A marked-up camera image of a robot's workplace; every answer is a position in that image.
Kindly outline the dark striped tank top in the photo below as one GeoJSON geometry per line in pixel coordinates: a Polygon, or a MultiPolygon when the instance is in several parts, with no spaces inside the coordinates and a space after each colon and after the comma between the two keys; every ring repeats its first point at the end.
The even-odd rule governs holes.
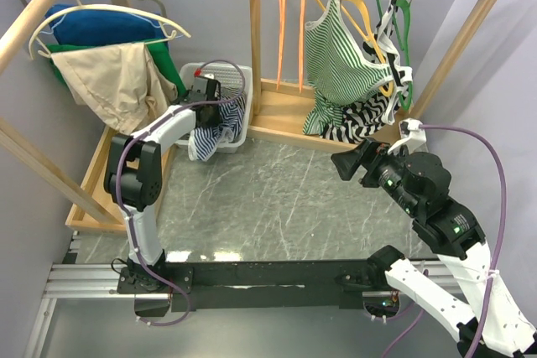
{"type": "Polygon", "coordinates": [[[229,86],[222,86],[219,92],[219,97],[222,100],[237,99],[237,100],[245,101],[248,97],[248,94],[245,92],[245,90],[241,88],[232,88],[229,86]]]}

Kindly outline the blue white striped tank top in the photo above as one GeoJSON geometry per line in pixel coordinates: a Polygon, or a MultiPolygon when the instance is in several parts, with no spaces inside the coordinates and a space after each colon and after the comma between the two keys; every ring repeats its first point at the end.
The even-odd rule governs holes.
{"type": "Polygon", "coordinates": [[[218,113],[217,121],[200,123],[190,132],[188,139],[190,161],[206,162],[216,152],[219,145],[234,142],[242,131],[245,107],[245,96],[212,106],[218,113]]]}

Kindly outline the yellow hanger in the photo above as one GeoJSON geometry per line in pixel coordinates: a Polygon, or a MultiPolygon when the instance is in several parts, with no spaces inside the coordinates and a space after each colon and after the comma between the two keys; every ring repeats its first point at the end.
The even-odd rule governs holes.
{"type": "MultiPolygon", "coordinates": [[[[327,0],[315,0],[315,2],[321,7],[323,13],[327,0]]],[[[386,63],[389,65],[387,58],[383,56],[377,40],[374,38],[368,7],[365,2],[363,0],[341,0],[341,15],[344,23],[362,49],[364,56],[375,64],[386,63]]],[[[387,85],[380,86],[378,91],[385,96],[391,96],[394,92],[394,78],[387,85]]]]}

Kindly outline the green white striped tank top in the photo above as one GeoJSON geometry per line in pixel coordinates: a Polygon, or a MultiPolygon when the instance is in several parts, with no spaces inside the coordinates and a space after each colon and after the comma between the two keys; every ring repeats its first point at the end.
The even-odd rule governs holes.
{"type": "Polygon", "coordinates": [[[314,89],[314,107],[303,126],[320,135],[343,122],[343,109],[366,101],[393,80],[390,65],[368,60],[341,15],[341,0],[327,0],[323,14],[305,23],[305,69],[314,89]]]}

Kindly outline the orange plastic hanger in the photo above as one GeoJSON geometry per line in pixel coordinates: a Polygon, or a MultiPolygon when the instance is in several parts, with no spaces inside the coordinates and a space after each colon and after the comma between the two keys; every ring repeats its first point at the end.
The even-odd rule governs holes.
{"type": "Polygon", "coordinates": [[[279,90],[284,61],[284,42],[286,25],[286,0],[279,0],[279,48],[276,77],[276,90],[279,90]]]}

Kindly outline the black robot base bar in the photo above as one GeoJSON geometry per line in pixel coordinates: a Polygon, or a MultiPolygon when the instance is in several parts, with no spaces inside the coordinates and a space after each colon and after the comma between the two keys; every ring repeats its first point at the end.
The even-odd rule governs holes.
{"type": "Polygon", "coordinates": [[[366,296],[393,293],[365,260],[167,262],[159,264],[159,278],[132,263],[115,271],[117,292],[134,296],[143,316],[167,309],[361,309],[366,296]]]}

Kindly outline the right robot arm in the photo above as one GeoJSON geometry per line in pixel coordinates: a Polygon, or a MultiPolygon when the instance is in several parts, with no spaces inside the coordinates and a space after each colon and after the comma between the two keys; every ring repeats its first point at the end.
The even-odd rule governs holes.
{"type": "Polygon", "coordinates": [[[365,283],[408,295],[457,342],[463,357],[525,357],[536,352],[536,328],[515,303],[475,215],[449,195],[451,174],[432,153],[393,154],[386,143],[364,140],[353,150],[334,153],[340,178],[359,168],[364,188],[383,189],[412,220],[419,238],[445,265],[464,301],[416,269],[402,252],[384,246],[368,258],[365,283]]]}

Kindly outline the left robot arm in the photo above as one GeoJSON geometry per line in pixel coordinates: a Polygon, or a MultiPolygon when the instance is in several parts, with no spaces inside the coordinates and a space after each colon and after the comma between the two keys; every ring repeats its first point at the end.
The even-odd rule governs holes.
{"type": "Polygon", "coordinates": [[[128,276],[148,292],[168,281],[164,248],[156,226],[155,203],[163,188],[162,155],[195,128],[219,122],[221,84],[213,75],[196,73],[185,103],[172,105],[153,122],[130,135],[112,138],[104,190],[125,220],[128,276]]]}

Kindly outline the green hanger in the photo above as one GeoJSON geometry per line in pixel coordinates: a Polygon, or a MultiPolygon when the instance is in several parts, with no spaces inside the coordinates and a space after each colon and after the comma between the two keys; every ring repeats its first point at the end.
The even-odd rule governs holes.
{"type": "MultiPolygon", "coordinates": [[[[383,16],[383,10],[381,9],[381,0],[376,0],[377,9],[378,9],[378,16],[383,16]]],[[[404,58],[407,63],[407,65],[410,65],[410,56],[409,56],[409,30],[410,30],[410,23],[411,23],[411,13],[410,13],[410,2],[407,0],[395,0],[394,5],[394,15],[392,17],[392,22],[394,24],[394,30],[396,33],[396,37],[399,43],[399,48],[404,53],[404,58]],[[403,33],[401,34],[399,32],[399,27],[397,24],[397,12],[401,11],[404,17],[404,29],[403,33]]],[[[408,95],[407,96],[400,96],[399,100],[401,102],[401,106],[405,111],[408,111],[412,105],[412,99],[413,99],[413,85],[409,85],[408,89],[408,95]]]]}

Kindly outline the white perforated plastic basket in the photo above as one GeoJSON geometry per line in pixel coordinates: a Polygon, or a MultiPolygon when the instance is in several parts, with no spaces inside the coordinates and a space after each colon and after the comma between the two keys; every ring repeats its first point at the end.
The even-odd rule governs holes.
{"type": "MultiPolygon", "coordinates": [[[[197,68],[202,68],[206,73],[213,73],[215,75],[215,79],[221,83],[221,87],[229,86],[232,88],[241,88],[248,94],[244,118],[242,121],[241,134],[236,137],[234,142],[223,143],[219,145],[216,150],[216,153],[235,153],[237,149],[244,144],[247,136],[248,121],[251,116],[253,103],[252,69],[243,65],[235,66],[223,60],[207,63],[188,63],[180,69],[180,78],[183,80],[183,83],[187,89],[190,89],[192,86],[194,73],[197,68]]],[[[176,144],[182,148],[188,149],[189,135],[190,133],[184,135],[176,142],[176,144]]]]}

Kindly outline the black white zebra garment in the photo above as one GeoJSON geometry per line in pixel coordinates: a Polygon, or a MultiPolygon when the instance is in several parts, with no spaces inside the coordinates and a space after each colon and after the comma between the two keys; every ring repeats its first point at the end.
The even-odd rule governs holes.
{"type": "MultiPolygon", "coordinates": [[[[349,106],[340,108],[342,123],[339,125],[328,123],[322,131],[321,137],[342,143],[359,143],[387,125],[394,124],[395,114],[404,110],[399,100],[400,96],[407,96],[409,85],[413,85],[413,74],[410,65],[407,65],[404,53],[394,30],[392,17],[394,15],[395,0],[388,0],[388,6],[383,10],[383,16],[375,28],[378,47],[383,56],[387,58],[398,80],[394,85],[391,96],[385,96],[377,91],[366,101],[358,101],[349,106]]],[[[397,12],[399,32],[404,29],[404,17],[401,11],[397,12]]]]}

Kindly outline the green garment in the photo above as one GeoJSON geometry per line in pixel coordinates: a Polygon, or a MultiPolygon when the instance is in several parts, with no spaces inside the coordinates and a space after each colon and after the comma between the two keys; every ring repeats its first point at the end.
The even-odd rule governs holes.
{"type": "MultiPolygon", "coordinates": [[[[91,46],[73,44],[47,44],[46,47],[51,53],[91,49],[91,46]]],[[[178,70],[175,68],[173,60],[171,59],[167,44],[147,44],[147,48],[159,72],[166,80],[170,81],[176,86],[178,95],[173,98],[173,100],[184,97],[187,94],[187,90],[183,80],[180,78],[178,70]]]]}

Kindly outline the beige cloth garment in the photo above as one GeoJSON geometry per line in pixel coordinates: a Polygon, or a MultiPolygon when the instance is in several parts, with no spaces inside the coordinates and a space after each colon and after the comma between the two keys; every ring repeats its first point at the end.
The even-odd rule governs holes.
{"type": "Polygon", "coordinates": [[[162,116],[178,95],[176,86],[159,72],[144,42],[51,53],[51,63],[76,104],[88,106],[122,134],[162,116]]]}

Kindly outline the blue folded garment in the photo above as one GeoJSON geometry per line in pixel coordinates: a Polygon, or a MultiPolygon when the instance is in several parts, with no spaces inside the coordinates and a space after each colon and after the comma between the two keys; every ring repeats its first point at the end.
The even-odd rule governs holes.
{"type": "Polygon", "coordinates": [[[74,11],[49,26],[58,44],[105,46],[164,38],[156,20],[116,11],[74,11]]]}

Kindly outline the left wooden clothes rack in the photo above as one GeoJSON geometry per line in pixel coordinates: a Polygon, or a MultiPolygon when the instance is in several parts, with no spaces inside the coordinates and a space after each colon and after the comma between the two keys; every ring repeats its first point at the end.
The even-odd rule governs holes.
{"type": "Polygon", "coordinates": [[[105,233],[125,232],[118,216],[85,192],[59,166],[83,169],[90,153],[104,149],[97,141],[103,125],[72,103],[57,86],[44,61],[24,50],[46,10],[55,0],[1,0],[1,147],[30,169],[30,174],[1,164],[1,226],[27,234],[70,223],[66,209],[75,206],[90,216],[71,228],[105,233]]]}

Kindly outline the aluminium rail frame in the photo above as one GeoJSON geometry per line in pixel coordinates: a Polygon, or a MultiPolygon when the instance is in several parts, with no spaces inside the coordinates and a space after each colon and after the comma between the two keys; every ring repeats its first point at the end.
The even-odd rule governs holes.
{"type": "MultiPolygon", "coordinates": [[[[359,309],[366,297],[388,297],[389,291],[383,288],[370,290],[354,289],[352,296],[346,297],[342,291],[329,291],[331,286],[322,281],[313,272],[315,269],[335,270],[337,268],[356,268],[358,261],[325,261],[319,264],[308,261],[297,262],[173,262],[173,281],[190,291],[193,287],[214,288],[226,291],[228,295],[218,306],[222,309],[235,309],[238,306],[238,292],[251,294],[250,308],[262,307],[306,307],[339,306],[342,309],[359,309]],[[277,283],[274,279],[260,285],[240,283],[249,270],[256,272],[265,267],[276,267],[283,274],[298,272],[304,279],[295,285],[277,283]]],[[[138,283],[127,279],[124,264],[115,267],[105,264],[55,264],[45,284],[41,305],[34,328],[30,334],[24,355],[39,357],[50,326],[55,305],[60,299],[104,299],[132,298],[137,302],[143,299],[151,301],[169,300],[169,290],[164,286],[158,291],[150,292],[138,283]]]]}

